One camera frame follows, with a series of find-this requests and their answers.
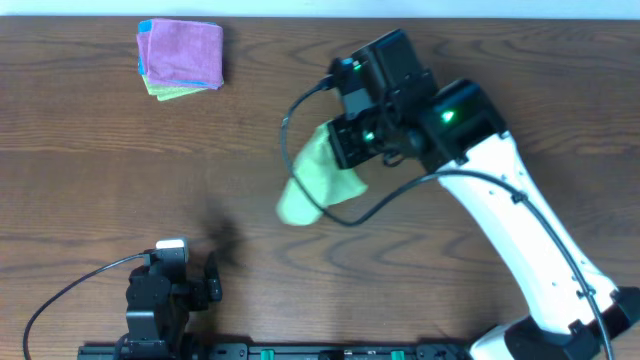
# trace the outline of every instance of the microfiber cloth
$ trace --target microfiber cloth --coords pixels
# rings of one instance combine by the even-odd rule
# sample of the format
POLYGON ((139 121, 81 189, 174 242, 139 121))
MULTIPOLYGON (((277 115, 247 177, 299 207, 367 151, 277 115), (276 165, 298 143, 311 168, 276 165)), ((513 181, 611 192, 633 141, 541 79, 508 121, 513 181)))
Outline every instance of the microfiber cloth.
POLYGON ((170 100, 184 95, 193 94, 199 91, 207 90, 206 88, 190 88, 182 86, 164 86, 150 84, 146 75, 142 75, 144 85, 147 87, 149 95, 154 95, 158 101, 170 100))
MULTIPOLYGON (((309 142, 298 154, 294 168, 302 184, 324 207, 360 196, 367 190, 367 185, 358 178, 355 171, 338 168, 326 124, 316 128, 309 142)), ((313 224, 322 215, 293 179, 289 179, 276 212, 283 223, 296 226, 313 224)))
POLYGON ((223 83, 222 40, 222 28, 214 24, 153 19, 142 61, 149 83, 217 89, 223 83))

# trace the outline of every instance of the green connector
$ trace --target green connector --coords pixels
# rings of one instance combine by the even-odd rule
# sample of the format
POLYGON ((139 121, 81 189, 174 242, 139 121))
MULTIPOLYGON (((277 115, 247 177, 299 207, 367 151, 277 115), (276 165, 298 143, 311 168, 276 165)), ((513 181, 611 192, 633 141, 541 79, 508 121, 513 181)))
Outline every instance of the green connector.
POLYGON ((262 350, 260 352, 260 360, 273 360, 276 357, 276 352, 273 350, 262 350))
POLYGON ((391 360, 404 360, 404 351, 392 351, 391 360))

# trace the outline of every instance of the wooden table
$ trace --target wooden table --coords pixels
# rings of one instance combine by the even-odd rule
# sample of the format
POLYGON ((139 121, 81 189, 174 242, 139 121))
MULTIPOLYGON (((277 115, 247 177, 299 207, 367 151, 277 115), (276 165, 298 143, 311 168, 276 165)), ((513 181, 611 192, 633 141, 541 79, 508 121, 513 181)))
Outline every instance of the wooden table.
MULTIPOLYGON (((436 184, 353 229, 289 227, 274 212, 283 113, 332 58, 397 27, 441 85, 468 77, 487 91, 582 249, 616 283, 640 284, 638 23, 207 19, 225 31, 224 87, 161 103, 136 72, 141 20, 0 19, 0 358, 21 358, 27 319, 63 286, 176 236, 192 239, 196 263, 218 251, 225 298, 191 325, 210 334, 414 342, 526 314, 490 243, 436 184)), ((330 94, 305 103, 291 151, 339 112, 330 94)), ((369 191, 336 211, 355 217, 419 171, 371 161, 358 168, 369 191)), ((124 333, 136 265, 47 309, 34 359, 124 333)), ((616 341, 619 358, 637 355, 639 329, 616 341)))

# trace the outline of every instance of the stack of towels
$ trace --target stack of towels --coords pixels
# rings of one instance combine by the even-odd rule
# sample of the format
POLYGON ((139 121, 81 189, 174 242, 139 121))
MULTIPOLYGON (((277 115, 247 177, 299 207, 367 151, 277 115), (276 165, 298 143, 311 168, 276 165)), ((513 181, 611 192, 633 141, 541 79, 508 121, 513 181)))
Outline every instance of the stack of towels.
POLYGON ((222 86, 222 28, 152 19, 138 25, 138 72, 159 101, 222 86))

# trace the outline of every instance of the green towel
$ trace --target green towel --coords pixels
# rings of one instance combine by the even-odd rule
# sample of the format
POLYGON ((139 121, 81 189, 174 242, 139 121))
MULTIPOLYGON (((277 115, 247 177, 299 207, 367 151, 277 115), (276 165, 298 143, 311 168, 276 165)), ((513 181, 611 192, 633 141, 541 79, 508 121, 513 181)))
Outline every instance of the green towel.
POLYGON ((156 85, 149 83, 146 75, 142 75, 142 80, 144 81, 144 86, 147 87, 147 92, 149 95, 156 95, 158 97, 158 101, 165 101, 173 98, 177 98, 179 96, 193 94, 198 91, 207 90, 206 88, 191 88, 191 87, 183 87, 183 86, 166 86, 166 85, 156 85))
MULTIPOLYGON (((298 154, 294 168, 302 184, 323 207, 341 203, 367 191, 367 185, 355 171, 338 168, 326 124, 316 128, 311 140, 298 154)), ((283 223, 296 226, 313 224, 322 215, 293 179, 289 179, 276 211, 283 223)))

